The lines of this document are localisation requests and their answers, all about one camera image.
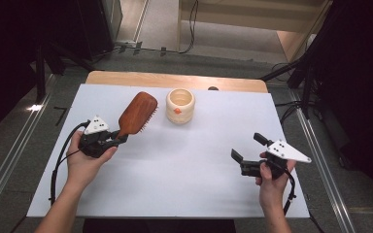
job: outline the hand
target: hand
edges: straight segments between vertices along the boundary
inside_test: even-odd
[[[266,154],[263,152],[260,157],[265,158]],[[287,167],[289,172],[295,167],[296,162],[289,160]],[[262,178],[255,178],[257,185],[260,185],[259,203],[265,211],[276,211],[283,209],[283,195],[287,186],[288,175],[283,173],[278,179],[272,180],[271,169],[265,162],[260,165],[260,173]]]
[[[110,160],[118,148],[113,147],[107,149],[99,158],[86,156],[82,151],[79,151],[78,144],[83,135],[82,131],[77,131],[71,139],[66,155],[68,156],[68,179],[66,185],[76,188],[76,190],[84,191],[84,189],[96,177],[101,166]]]

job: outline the gray floor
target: gray floor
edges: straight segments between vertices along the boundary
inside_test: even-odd
[[[225,32],[229,36],[212,37],[211,35],[217,34],[210,33],[205,36],[203,33],[206,29],[197,28],[197,44],[191,51],[192,54],[167,53],[161,57],[159,52],[141,51],[140,54],[133,55],[133,50],[127,50],[124,53],[114,52],[106,55],[95,64],[95,67],[108,71],[257,79],[268,74],[274,64],[284,62],[285,57],[277,41],[278,38],[270,31],[259,31],[259,34],[255,35],[258,39],[248,41],[249,43],[256,41],[256,43],[252,43],[254,52],[250,55],[243,50],[243,48],[249,47],[243,46],[242,43],[236,43],[236,40],[227,39],[236,35],[234,30],[241,29],[230,28],[232,33]],[[187,42],[186,35],[183,45],[187,45]],[[55,107],[69,108],[80,83],[85,82],[86,76],[87,72],[84,69],[75,66],[67,68],[64,76],[55,77],[56,83],[51,92],[51,98],[23,149],[17,166],[0,194],[0,232],[10,232],[26,214],[31,197],[34,195],[62,127],[63,121],[56,125],[62,112]],[[280,81],[287,79],[288,74],[283,74],[278,78],[267,83],[275,103],[291,101],[286,83]],[[31,90],[0,124],[0,166],[30,116],[30,112],[25,109],[34,103],[35,94],[35,89]],[[286,107],[277,108],[278,115],[281,116],[286,109]],[[373,232],[373,181],[359,171],[347,171],[339,166],[337,151],[330,141],[323,123],[314,114],[311,114],[311,117],[310,121],[317,134],[324,157],[351,215],[356,232]],[[285,121],[284,131],[290,144],[311,156],[311,149],[297,115],[292,115]],[[299,163],[297,173],[308,208],[322,229],[325,232],[342,232],[317,164],[314,162],[312,164]],[[17,232],[31,232],[39,222],[39,218],[27,218]],[[308,218],[290,219],[289,223],[293,232],[319,232]],[[74,232],[81,232],[82,224],[83,220],[77,219]],[[235,219],[235,225],[238,233],[265,232],[262,218]],[[160,228],[161,226],[153,225],[153,223],[151,223],[151,227],[155,229],[154,232],[166,232]]]

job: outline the hairbrush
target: hairbrush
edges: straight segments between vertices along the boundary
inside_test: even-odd
[[[79,149],[91,157],[101,156],[105,150],[117,147],[130,134],[142,131],[157,108],[156,99],[147,92],[139,92],[119,118],[119,130],[109,132],[108,124],[96,116],[86,127],[80,139]]]

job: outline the wooden edge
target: wooden edge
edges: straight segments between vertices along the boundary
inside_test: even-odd
[[[93,71],[89,73],[85,83],[191,89],[208,89],[214,86],[219,90],[268,93],[265,82],[261,80],[139,72]]]

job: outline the floor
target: floor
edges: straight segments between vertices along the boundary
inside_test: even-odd
[[[147,8],[144,12],[127,10],[130,9],[130,5],[125,4],[130,2],[138,4],[136,9],[139,9],[139,6],[146,6]],[[168,1],[163,0],[121,0],[121,3],[124,15],[125,12],[128,12],[128,15],[133,14],[132,17],[137,18],[136,20],[142,18],[143,23],[137,32],[137,29],[130,29],[130,26],[127,26],[129,29],[124,30],[124,25],[132,25],[132,27],[136,25],[135,27],[137,27],[139,23],[131,24],[123,20],[122,34],[118,36],[119,44],[135,45],[142,42],[142,48],[144,49],[160,50],[161,47],[166,47],[168,50],[176,49],[177,43],[174,42],[173,37],[171,37],[172,39],[162,38],[163,35],[167,34],[173,36],[173,33],[168,30],[171,25],[163,26],[168,23],[169,16],[159,13],[159,10],[164,9],[164,7],[173,8],[174,6],[171,5],[173,3],[169,4]],[[188,22],[184,21],[182,26],[181,50],[187,48],[190,42]],[[178,69],[180,74],[206,75],[206,72],[210,72],[214,76],[225,75],[239,78],[236,77],[239,72],[239,76],[258,78],[262,74],[267,74],[272,69],[278,68],[278,66],[274,66],[275,64],[287,62],[274,31],[218,26],[210,23],[196,23],[194,47],[188,54],[198,56],[191,56],[189,59],[187,56],[179,58],[179,56],[171,57],[167,55],[166,58],[160,58],[161,60],[158,63],[153,61],[158,57],[158,53],[144,52],[141,55],[134,56],[126,52],[121,55],[107,55],[105,60],[101,60],[97,66],[100,69],[108,70],[111,62],[119,61],[121,62],[120,69],[127,71],[159,72],[163,70],[163,67],[171,65],[174,66],[172,71],[177,72]],[[211,61],[208,61],[212,59],[211,57],[219,58],[217,60],[218,67],[215,64],[211,67],[211,71],[207,71],[206,65],[212,65]],[[251,71],[253,66],[257,69],[255,77],[252,76]],[[76,88],[85,81],[82,70],[76,67],[69,68],[65,77],[57,77],[57,86],[63,87],[53,90],[49,98],[50,104],[40,120],[41,123],[31,125],[31,128],[36,127],[35,131],[41,135],[35,135],[35,137],[28,135],[30,141],[25,148],[20,149],[19,161],[14,161],[18,165],[14,167],[13,175],[8,181],[4,181],[8,182],[5,189],[0,190],[2,191],[2,193],[0,192],[0,232],[8,232],[21,219],[23,212],[27,211],[35,185],[40,179],[40,169],[45,168],[49,156],[48,152],[51,151],[57,138],[56,135],[60,130],[59,126],[54,126],[62,114],[61,110],[56,108],[68,106],[68,103],[73,100]],[[280,80],[287,78],[288,74],[279,77]],[[291,101],[292,97],[285,82],[280,80],[275,79],[267,83],[274,101],[276,103]],[[32,90],[18,103],[9,117],[1,123],[0,166],[5,163],[4,158],[7,157],[7,154],[13,151],[12,142],[17,139],[24,123],[32,116],[25,109],[34,103],[34,98],[35,92]],[[284,111],[285,109],[277,108],[279,116]],[[300,146],[306,153],[311,153],[311,145],[309,145],[308,140],[304,136],[294,136],[305,135],[304,129],[300,126],[301,119],[302,117],[299,115],[292,115],[284,126],[285,133],[291,143]],[[320,171],[316,167],[300,166],[297,172],[298,176],[302,177],[300,182],[305,187],[304,191],[310,211],[325,232],[373,232],[373,182],[359,171],[348,171],[341,168],[337,157],[334,155],[336,149],[328,140],[322,123],[316,117],[312,117],[311,123],[314,125],[316,137],[326,156],[331,175],[336,179],[337,190],[342,196],[342,201],[346,205],[355,228],[345,231],[340,227],[342,223],[337,219],[336,210],[334,206],[331,206],[332,203],[328,199],[330,193],[328,193],[328,189],[321,179]],[[46,134],[46,140],[42,140],[44,138],[42,134]],[[29,232],[38,223],[39,219],[27,219],[21,224],[18,232]],[[290,224],[295,232],[319,232],[309,219],[292,219]],[[74,232],[80,232],[81,225],[82,220],[78,219]],[[256,229],[256,232],[258,232],[257,230],[264,232],[262,230],[263,219],[236,219],[235,226],[238,233],[254,232],[254,229]]]

